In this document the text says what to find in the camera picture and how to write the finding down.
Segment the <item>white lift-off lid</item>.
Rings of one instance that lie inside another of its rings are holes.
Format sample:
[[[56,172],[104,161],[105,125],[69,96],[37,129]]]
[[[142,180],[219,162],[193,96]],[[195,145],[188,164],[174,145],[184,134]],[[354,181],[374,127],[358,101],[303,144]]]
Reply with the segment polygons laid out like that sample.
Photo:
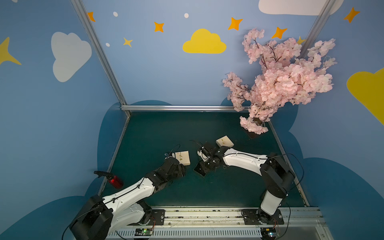
[[[174,153],[174,156],[179,161],[179,163],[184,166],[189,166],[191,164],[188,151],[176,152]]]

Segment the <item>green jewelry box base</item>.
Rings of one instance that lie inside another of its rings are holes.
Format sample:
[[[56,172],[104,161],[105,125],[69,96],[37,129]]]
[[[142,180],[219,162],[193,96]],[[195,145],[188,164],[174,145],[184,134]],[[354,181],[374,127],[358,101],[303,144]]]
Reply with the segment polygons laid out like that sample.
[[[196,167],[194,168],[194,171],[200,176],[205,177],[207,173],[212,171],[212,169],[213,167],[210,165],[210,163],[199,161]]]

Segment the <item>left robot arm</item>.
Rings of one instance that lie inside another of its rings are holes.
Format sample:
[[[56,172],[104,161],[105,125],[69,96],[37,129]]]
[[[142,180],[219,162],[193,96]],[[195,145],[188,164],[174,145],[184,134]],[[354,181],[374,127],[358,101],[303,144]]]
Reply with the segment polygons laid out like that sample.
[[[137,183],[109,196],[92,196],[67,229],[77,240],[104,240],[120,228],[150,220],[152,208],[144,199],[163,190],[168,183],[184,177],[186,166],[169,157]]]

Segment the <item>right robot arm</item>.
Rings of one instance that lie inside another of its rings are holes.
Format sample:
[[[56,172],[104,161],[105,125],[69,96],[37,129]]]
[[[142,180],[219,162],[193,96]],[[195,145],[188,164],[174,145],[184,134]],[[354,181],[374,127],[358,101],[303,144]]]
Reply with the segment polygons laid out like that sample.
[[[203,177],[219,166],[238,167],[260,175],[266,184],[266,193],[258,209],[259,216],[275,215],[296,179],[284,157],[276,154],[256,155],[226,146],[214,147],[209,143],[200,147],[197,154],[201,160],[194,171]]]

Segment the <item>cream flower print box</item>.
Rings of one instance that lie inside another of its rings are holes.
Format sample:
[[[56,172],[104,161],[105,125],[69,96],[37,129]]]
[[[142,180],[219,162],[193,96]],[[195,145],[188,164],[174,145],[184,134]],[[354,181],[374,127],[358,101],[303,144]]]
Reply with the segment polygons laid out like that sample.
[[[234,143],[229,139],[228,136],[224,136],[222,138],[219,138],[216,140],[216,144],[221,147],[228,147],[232,148],[234,146]]]

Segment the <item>left green circuit board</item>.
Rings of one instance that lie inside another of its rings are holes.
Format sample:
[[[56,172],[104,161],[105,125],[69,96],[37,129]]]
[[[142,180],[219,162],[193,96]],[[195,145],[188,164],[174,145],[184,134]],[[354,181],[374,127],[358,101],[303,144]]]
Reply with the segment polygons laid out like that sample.
[[[154,231],[152,229],[136,229],[135,237],[150,237],[152,236]]]

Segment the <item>green circuit board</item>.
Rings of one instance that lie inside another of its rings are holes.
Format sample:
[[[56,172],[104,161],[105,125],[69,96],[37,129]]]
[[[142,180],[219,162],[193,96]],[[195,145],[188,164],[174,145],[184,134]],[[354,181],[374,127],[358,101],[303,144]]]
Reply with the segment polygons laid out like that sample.
[[[150,237],[152,236],[154,231],[152,229],[136,229],[135,237]]]
[[[278,237],[277,230],[273,228],[261,228],[261,240],[275,240]]]

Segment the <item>right green circuit board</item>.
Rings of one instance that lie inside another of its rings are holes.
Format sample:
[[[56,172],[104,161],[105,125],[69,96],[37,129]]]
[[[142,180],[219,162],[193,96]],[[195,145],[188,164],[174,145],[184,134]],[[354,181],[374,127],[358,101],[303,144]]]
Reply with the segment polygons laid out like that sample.
[[[261,228],[261,240],[275,240],[278,237],[277,230],[273,228]]]

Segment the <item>pink cherry blossom tree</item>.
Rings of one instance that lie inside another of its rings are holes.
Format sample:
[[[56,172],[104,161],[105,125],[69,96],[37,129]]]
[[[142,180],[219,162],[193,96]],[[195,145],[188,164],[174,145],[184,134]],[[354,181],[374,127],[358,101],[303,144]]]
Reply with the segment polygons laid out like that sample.
[[[249,63],[258,62],[262,73],[256,76],[250,87],[243,83],[235,73],[227,74],[223,80],[230,93],[227,99],[232,102],[235,111],[247,109],[249,116],[240,118],[240,125],[250,133],[257,135],[268,131],[266,123],[285,104],[306,105],[317,93],[332,90],[333,76],[328,68],[337,64],[328,52],[335,47],[335,39],[318,41],[308,49],[306,58],[301,58],[302,45],[294,38],[282,43],[258,42],[264,37],[264,30],[252,29],[242,42],[249,57]]]

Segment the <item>front aluminium rail base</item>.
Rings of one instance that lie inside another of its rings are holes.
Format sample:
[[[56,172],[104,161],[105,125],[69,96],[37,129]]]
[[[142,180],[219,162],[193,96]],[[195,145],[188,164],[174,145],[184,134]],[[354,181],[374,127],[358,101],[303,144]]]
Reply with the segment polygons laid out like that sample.
[[[157,207],[164,211],[163,225],[130,224],[107,236],[108,240],[261,240],[261,228],[277,230],[276,240],[331,240],[318,208],[280,208],[283,224],[245,222],[246,210],[235,207]],[[135,237],[136,229],[152,229],[150,237]]]

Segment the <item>aluminium back frame rail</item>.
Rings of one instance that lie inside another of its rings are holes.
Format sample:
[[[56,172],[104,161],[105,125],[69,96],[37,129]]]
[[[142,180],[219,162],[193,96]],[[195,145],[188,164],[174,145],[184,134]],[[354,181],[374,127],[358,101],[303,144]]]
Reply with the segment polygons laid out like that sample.
[[[121,105],[121,110],[141,112],[235,112],[233,106]]]

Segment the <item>aluminium right frame post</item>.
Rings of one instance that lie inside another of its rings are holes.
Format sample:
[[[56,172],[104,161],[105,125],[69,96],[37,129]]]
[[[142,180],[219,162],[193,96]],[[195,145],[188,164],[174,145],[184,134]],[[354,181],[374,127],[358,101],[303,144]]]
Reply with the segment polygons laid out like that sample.
[[[329,16],[331,15],[331,10],[335,3],[336,0],[327,0],[325,2],[309,34],[307,35],[306,40],[304,41],[304,44],[301,48],[301,55],[299,56],[300,59],[305,58],[307,56],[308,49],[313,46],[315,40],[317,39],[324,25],[326,24]]]

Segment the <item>aluminium frame post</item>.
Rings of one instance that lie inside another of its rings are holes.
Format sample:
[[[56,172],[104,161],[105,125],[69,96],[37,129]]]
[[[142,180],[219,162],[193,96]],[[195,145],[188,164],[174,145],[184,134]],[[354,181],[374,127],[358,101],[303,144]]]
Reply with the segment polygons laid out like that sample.
[[[325,2],[309,34],[307,35],[306,40],[304,41],[304,44],[301,48],[301,55],[299,56],[300,59],[305,58],[307,56],[308,49],[313,46],[315,40],[317,39],[324,25],[326,24],[329,16],[331,15],[331,10],[335,3],[336,0],[327,0]]]
[[[114,74],[114,71],[107,59],[107,56],[103,50],[103,47],[100,43],[100,40],[96,34],[96,31],[93,27],[92,21],[90,20],[88,13],[86,11],[85,5],[81,0],[71,0],[71,3],[91,41],[92,46],[100,60],[100,63],[109,79],[109,82],[121,104],[121,107],[127,105],[127,101],[124,97],[123,91],[119,85],[119,82]]]

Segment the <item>aluminium left frame post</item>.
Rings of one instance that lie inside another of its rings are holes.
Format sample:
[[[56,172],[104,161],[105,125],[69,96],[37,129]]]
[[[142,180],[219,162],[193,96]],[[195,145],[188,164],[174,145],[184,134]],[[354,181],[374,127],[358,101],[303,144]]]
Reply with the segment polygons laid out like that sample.
[[[114,71],[107,59],[107,56],[103,50],[103,47],[100,43],[100,40],[96,34],[96,31],[93,27],[92,21],[90,20],[88,13],[86,11],[85,5],[81,0],[71,0],[71,3],[91,41],[92,46],[100,60],[100,63],[109,79],[109,82],[121,104],[121,107],[127,105],[127,101],[124,97],[123,91],[119,85],[119,82],[114,74]]]

